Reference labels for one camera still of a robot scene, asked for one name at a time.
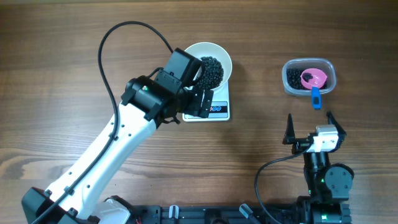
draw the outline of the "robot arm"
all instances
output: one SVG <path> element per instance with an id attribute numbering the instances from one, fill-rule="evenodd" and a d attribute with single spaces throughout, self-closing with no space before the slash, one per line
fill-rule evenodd
<path id="1" fill-rule="evenodd" d="M 74 193 L 65 197 L 59 204 L 65 211 L 73 208 L 77 218 L 86 220 L 98 202 L 98 199 L 119 170 L 123 162 L 145 139 L 156 130 L 156 123 L 152 119 L 144 119 L 145 113 L 132 104 L 119 105 L 119 129 L 117 139 L 112 142 L 103 157 L 90 172 L 74 188 Z M 51 192 L 52 201 L 64 193 L 66 186 L 71 184 L 87 169 L 109 139 L 112 132 L 114 116 L 108 122 L 101 134 L 88 147 L 85 153 L 59 179 L 51 183 L 46 191 Z"/>
<path id="2" fill-rule="evenodd" d="M 33 222 L 45 211 L 50 213 L 47 209 L 51 206 L 50 211 L 54 211 L 45 218 L 41 216 L 41 223 L 63 223 L 64 218 L 79 222 L 89 220 L 113 175 L 162 123 L 179 123 L 176 115 L 182 112 L 207 118 L 213 92 L 187 88 L 192 86 L 200 67 L 199 59 L 175 49 L 165 68 L 153 72 L 158 72 L 154 80 L 150 79 L 152 74 L 130 80 L 121 96 L 118 122 L 114 115 L 79 160 L 46 191 L 31 188 L 25 194 L 22 206 L 27 221 Z M 112 135 L 115 124 L 119 127 Z M 111 136 L 114 136 L 113 141 L 109 147 L 104 147 Z"/>

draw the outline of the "black plastic part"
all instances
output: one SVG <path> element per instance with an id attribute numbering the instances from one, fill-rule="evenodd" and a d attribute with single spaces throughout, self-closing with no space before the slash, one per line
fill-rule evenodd
<path id="1" fill-rule="evenodd" d="M 253 222 L 253 224 L 261 224 L 261 222 L 259 220 L 257 220 L 257 218 L 255 218 L 252 215 L 249 217 L 249 219 L 251 222 Z"/>
<path id="2" fill-rule="evenodd" d="M 318 205 L 312 208 L 312 223 L 349 224 L 351 212 L 347 204 Z"/>
<path id="3" fill-rule="evenodd" d="M 201 60 L 184 52 L 175 49 L 170 60 L 164 69 L 156 68 L 159 71 L 155 80 L 147 76 L 140 76 L 131 79 L 126 90 L 122 94 L 122 105 L 131 103 L 143 112 L 144 118 L 148 121 L 154 120 L 157 128 L 162 123 L 180 122 L 177 119 L 178 112 L 207 118 L 210 112 L 213 92 L 206 91 L 206 103 L 202 105 L 203 90 L 193 87 L 187 90 L 184 87 L 190 86 L 192 80 L 202 65 Z"/>
<path id="4" fill-rule="evenodd" d="M 200 66 L 201 60 L 177 48 L 155 82 L 176 95 L 179 89 L 191 85 Z"/>
<path id="5" fill-rule="evenodd" d="M 292 154 L 296 155 L 308 149 L 313 144 L 313 135 L 310 134 L 307 138 L 297 138 L 292 146 Z"/>
<path id="6" fill-rule="evenodd" d="M 292 208 L 292 205 L 281 205 L 285 208 Z M 261 223 L 272 223 L 269 217 L 265 216 L 262 208 L 252 208 L 253 216 Z M 283 224 L 296 224 L 293 220 L 293 213 L 289 210 L 283 214 L 280 210 L 270 210 L 271 215 Z M 250 219 L 245 218 L 239 212 L 239 207 L 180 207 L 178 219 L 169 218 L 169 208 L 162 207 L 161 224 L 253 224 Z"/>
<path id="7" fill-rule="evenodd" d="M 339 149 L 341 147 L 341 144 L 343 143 L 344 139 L 347 137 L 347 133 L 340 126 L 340 124 L 337 123 L 337 121 L 336 121 L 335 117 L 333 116 L 333 114 L 331 113 L 331 111 L 328 111 L 326 113 L 326 116 L 328 117 L 328 124 L 333 124 L 337 129 L 337 133 L 338 133 L 337 145 L 336 145 L 335 149 L 331 151 L 331 152 L 335 152 L 337 149 Z"/>
<path id="8" fill-rule="evenodd" d="M 73 195 L 75 193 L 75 190 L 71 189 L 69 186 L 65 186 L 63 189 L 64 192 L 68 193 L 69 195 Z"/>
<path id="9" fill-rule="evenodd" d="M 294 134 L 294 127 L 293 127 L 293 118 L 292 114 L 289 114 L 287 116 L 287 127 L 285 131 L 285 136 L 284 140 L 282 141 L 282 144 L 293 144 L 295 143 L 295 134 Z"/>
<path id="10" fill-rule="evenodd" d="M 98 218 L 98 217 L 96 217 L 96 216 L 90 215 L 90 216 L 87 218 L 87 222 L 88 222 L 88 223 L 99 223 L 99 222 L 100 222 L 100 218 Z"/>
<path id="11" fill-rule="evenodd" d="M 214 92 L 212 90 L 205 90 L 205 96 L 203 97 L 203 103 L 201 104 L 199 117 L 209 117 L 211 102 L 213 99 Z"/>
<path id="12" fill-rule="evenodd" d="M 318 204 L 341 203 L 349 199 L 354 172 L 344 164 L 330 165 L 327 152 L 304 154 L 304 176 L 311 202 Z"/>
<path id="13" fill-rule="evenodd" d="M 44 195 L 45 195 L 46 197 L 50 197 L 50 196 L 52 195 L 51 190 L 47 189 L 47 190 L 44 192 Z"/>
<path id="14" fill-rule="evenodd" d="M 22 198 L 22 208 L 28 223 L 32 223 L 39 217 L 46 209 L 53 204 L 48 197 L 45 196 L 44 191 L 35 187 L 30 188 Z M 59 224 L 77 224 L 77 223 L 98 223 L 94 221 L 78 221 L 74 216 L 77 215 L 76 210 L 71 210 L 71 213 L 57 205 L 52 210 L 50 215 L 46 216 L 40 223 L 59 223 Z"/>

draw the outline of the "clear plastic container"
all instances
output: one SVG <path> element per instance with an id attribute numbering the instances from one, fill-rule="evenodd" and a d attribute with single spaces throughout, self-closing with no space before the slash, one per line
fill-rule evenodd
<path id="1" fill-rule="evenodd" d="M 287 94 L 295 96 L 311 96 L 311 90 L 296 90 L 289 85 L 286 75 L 286 70 L 289 68 L 317 68 L 325 72 L 325 74 L 328 76 L 328 79 L 326 80 L 327 87 L 323 90 L 319 90 L 320 94 L 329 93 L 336 86 L 337 80 L 335 68 L 328 60 L 322 58 L 298 58 L 288 61 L 282 69 L 282 81 Z"/>

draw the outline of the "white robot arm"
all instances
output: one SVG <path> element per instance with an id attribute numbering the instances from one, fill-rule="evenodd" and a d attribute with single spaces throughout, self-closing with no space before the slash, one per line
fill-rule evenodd
<path id="1" fill-rule="evenodd" d="M 147 121 L 144 116 L 145 112 L 132 104 L 119 105 L 120 120 L 117 139 L 111 143 L 94 168 L 74 188 L 74 193 L 66 196 L 60 202 L 60 207 L 65 211 L 73 208 L 77 212 L 76 217 L 81 220 L 86 220 L 93 213 L 102 191 L 113 175 L 135 148 L 156 130 L 155 121 L 153 119 Z M 113 126 L 114 116 L 79 160 L 59 179 L 49 185 L 46 191 L 51 192 L 50 199 L 52 201 L 58 200 L 64 193 L 65 186 L 71 186 L 93 162 L 108 141 Z"/>
<path id="2" fill-rule="evenodd" d="M 101 51 L 106 38 L 118 27 L 138 24 L 153 30 L 172 52 L 167 65 L 156 68 L 149 76 L 133 78 L 121 96 L 117 106 L 106 81 L 101 64 Z M 193 86 L 201 60 L 170 45 L 153 27 L 136 21 L 122 22 L 111 28 L 104 36 L 98 51 L 101 76 L 111 96 L 114 116 L 95 141 L 76 163 L 46 190 L 32 187 L 22 199 L 28 223 L 124 223 L 128 218 L 123 206 L 114 202 L 97 205 L 98 199 L 123 162 L 151 136 L 162 123 L 179 123 L 177 113 L 207 118 L 210 112 L 213 91 Z M 150 79 L 155 73 L 155 80 Z M 120 216 L 109 216 L 111 211 L 120 211 Z M 89 219 L 99 218 L 95 222 Z"/>

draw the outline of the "plastic container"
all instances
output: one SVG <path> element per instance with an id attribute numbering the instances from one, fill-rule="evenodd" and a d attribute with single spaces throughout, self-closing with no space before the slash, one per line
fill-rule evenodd
<path id="1" fill-rule="evenodd" d="M 286 75 L 286 70 L 289 68 L 317 68 L 325 72 L 328 76 L 328 79 L 326 80 L 327 87 L 323 90 L 319 90 L 320 94 L 331 92 L 337 84 L 335 68 L 328 60 L 323 58 L 298 58 L 288 61 L 282 69 L 282 81 L 287 94 L 295 96 L 311 96 L 311 90 L 296 90 L 289 85 Z"/>
<path id="2" fill-rule="evenodd" d="M 200 42 L 189 46 L 187 49 L 185 49 L 185 51 L 186 53 L 199 59 L 201 59 L 202 57 L 212 56 L 221 63 L 221 66 L 224 69 L 224 75 L 220 85 L 214 89 L 211 89 L 214 92 L 220 90 L 221 87 L 230 78 L 232 73 L 232 60 L 227 51 L 224 50 L 224 48 L 210 42 Z M 199 71 L 195 76 L 194 80 L 196 80 L 200 74 L 201 74 L 201 68 L 199 68 Z"/>

